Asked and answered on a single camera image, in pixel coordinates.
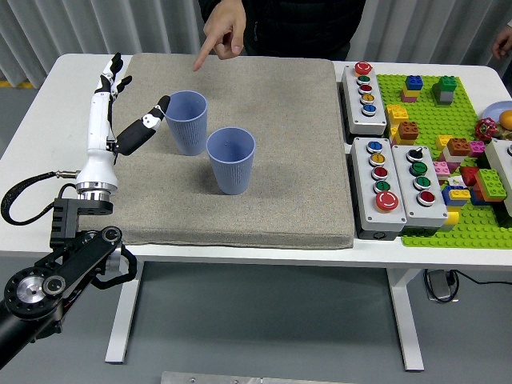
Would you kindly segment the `person's right hand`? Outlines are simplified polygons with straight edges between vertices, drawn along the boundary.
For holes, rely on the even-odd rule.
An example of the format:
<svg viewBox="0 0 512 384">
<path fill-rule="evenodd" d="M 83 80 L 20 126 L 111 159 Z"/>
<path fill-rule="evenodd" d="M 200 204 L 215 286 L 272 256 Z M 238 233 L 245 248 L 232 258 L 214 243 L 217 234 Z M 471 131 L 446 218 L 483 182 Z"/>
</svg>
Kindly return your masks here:
<svg viewBox="0 0 512 384">
<path fill-rule="evenodd" d="M 206 40 L 194 62 L 193 71 L 202 68 L 213 51 L 220 60 L 236 58 L 244 47 L 246 12 L 242 1 L 220 1 L 208 17 L 204 33 Z"/>
</svg>

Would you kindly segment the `person's hand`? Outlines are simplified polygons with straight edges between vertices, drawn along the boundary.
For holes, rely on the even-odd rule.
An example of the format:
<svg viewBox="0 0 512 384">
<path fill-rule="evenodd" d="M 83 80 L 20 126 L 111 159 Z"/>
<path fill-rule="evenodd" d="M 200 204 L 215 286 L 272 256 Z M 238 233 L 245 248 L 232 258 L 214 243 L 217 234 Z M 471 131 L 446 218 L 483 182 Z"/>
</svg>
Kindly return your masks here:
<svg viewBox="0 0 512 384">
<path fill-rule="evenodd" d="M 510 26 L 505 26 L 500 32 L 497 33 L 494 43 L 491 47 L 493 56 L 500 60 L 508 56 L 511 50 L 512 29 Z"/>
</svg>

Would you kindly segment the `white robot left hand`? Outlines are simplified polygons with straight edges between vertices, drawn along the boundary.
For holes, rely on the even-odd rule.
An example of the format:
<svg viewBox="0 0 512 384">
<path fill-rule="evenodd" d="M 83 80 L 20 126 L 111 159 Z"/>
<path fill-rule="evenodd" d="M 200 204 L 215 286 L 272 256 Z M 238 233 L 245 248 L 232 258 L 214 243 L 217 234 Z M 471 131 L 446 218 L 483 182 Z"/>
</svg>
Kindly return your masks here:
<svg viewBox="0 0 512 384">
<path fill-rule="evenodd" d="M 91 99 L 87 162 L 76 177 L 76 190 L 81 199 L 106 201 L 117 192 L 118 180 L 113 170 L 117 156 L 131 155 L 154 136 L 170 103 L 170 97 L 160 98 L 148 113 L 115 135 L 112 107 L 132 80 L 131 76 L 116 79 L 122 67 L 122 56 L 116 53 L 100 74 L 98 87 Z"/>
</svg>

